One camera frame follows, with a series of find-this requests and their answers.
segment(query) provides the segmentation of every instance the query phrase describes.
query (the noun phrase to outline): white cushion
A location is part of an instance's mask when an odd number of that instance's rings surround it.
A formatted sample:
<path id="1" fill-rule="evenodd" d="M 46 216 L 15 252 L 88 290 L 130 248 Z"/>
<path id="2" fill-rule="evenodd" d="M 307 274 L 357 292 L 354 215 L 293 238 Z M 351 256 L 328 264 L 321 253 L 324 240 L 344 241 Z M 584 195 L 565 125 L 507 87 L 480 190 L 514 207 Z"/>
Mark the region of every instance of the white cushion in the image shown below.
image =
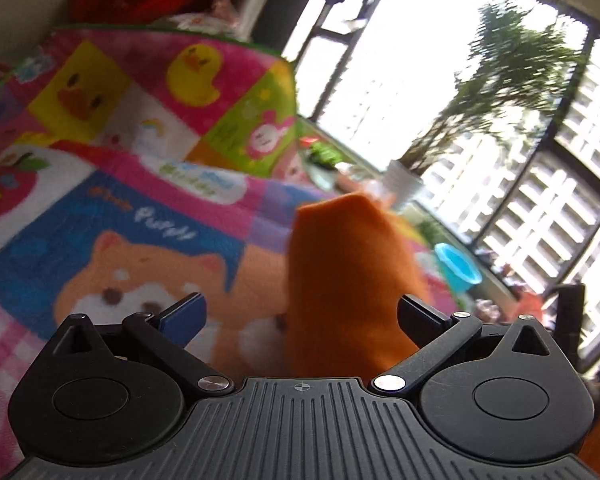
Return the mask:
<path id="1" fill-rule="evenodd" d="M 0 0 L 0 59 L 14 64 L 67 21 L 68 0 Z"/>

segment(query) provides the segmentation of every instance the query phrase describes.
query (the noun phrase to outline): orange plush toy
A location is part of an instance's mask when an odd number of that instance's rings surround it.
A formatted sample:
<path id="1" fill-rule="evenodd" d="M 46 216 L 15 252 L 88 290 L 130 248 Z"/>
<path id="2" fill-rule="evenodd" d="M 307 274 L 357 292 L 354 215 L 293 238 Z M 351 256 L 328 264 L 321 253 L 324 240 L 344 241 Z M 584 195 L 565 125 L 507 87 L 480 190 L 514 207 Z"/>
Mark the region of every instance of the orange plush toy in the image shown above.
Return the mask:
<path id="1" fill-rule="evenodd" d="M 417 351 L 396 309 L 403 294 L 429 302 L 426 280 L 366 196 L 300 208 L 288 266 L 287 341 L 296 377 L 361 376 L 368 383 Z"/>

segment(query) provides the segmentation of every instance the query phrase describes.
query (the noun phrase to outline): metal screw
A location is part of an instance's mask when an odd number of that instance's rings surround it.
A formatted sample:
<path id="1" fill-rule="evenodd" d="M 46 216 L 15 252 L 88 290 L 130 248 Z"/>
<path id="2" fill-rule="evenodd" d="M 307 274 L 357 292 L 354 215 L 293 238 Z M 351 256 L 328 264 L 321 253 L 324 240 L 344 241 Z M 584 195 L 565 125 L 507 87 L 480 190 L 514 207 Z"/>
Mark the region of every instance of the metal screw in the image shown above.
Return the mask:
<path id="1" fill-rule="evenodd" d="M 198 381 L 198 387 L 208 392 L 219 392 L 229 387 L 229 379 L 220 375 L 208 375 Z"/>
<path id="2" fill-rule="evenodd" d="M 398 377 L 397 375 L 381 375 L 374 379 L 374 386 L 378 390 L 383 390 L 385 392 L 397 392 L 398 390 L 403 389 L 407 383 L 404 381 L 402 377 Z"/>

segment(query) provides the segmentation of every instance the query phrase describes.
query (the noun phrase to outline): cartoon apple print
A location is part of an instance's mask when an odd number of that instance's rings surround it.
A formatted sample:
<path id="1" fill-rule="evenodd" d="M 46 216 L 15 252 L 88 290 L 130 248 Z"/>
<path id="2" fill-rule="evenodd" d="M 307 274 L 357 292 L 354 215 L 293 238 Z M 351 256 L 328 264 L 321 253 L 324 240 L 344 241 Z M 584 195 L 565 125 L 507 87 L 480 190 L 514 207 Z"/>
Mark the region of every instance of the cartoon apple print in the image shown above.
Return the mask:
<path id="1" fill-rule="evenodd" d="M 8 155 L 0 162 L 0 216 L 29 195 L 38 180 L 37 172 L 49 166 L 45 160 L 32 155 L 25 153 L 18 159 Z"/>

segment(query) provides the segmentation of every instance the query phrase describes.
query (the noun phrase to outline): potted plant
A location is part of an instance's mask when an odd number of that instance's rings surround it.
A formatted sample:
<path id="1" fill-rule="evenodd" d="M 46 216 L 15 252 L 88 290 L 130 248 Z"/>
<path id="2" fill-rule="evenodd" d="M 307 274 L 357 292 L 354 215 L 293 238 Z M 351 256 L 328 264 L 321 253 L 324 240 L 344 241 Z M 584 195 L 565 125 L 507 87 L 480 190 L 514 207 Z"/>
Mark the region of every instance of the potted plant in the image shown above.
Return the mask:
<path id="1" fill-rule="evenodd" d="M 533 30 L 523 24 L 529 12 L 509 0 L 480 8 L 480 26 L 468 57 L 472 69 L 465 71 L 470 75 L 455 74 L 455 96 L 383 176 L 396 209 L 415 197 L 423 187 L 422 175 L 462 134 L 491 136 L 501 146 L 510 145 L 494 121 L 501 122 L 517 108 L 521 116 L 536 111 L 546 122 L 555 110 L 580 54 L 566 46 L 560 17 L 543 30 Z M 543 129 L 526 131 L 520 121 L 513 131 L 534 142 Z"/>

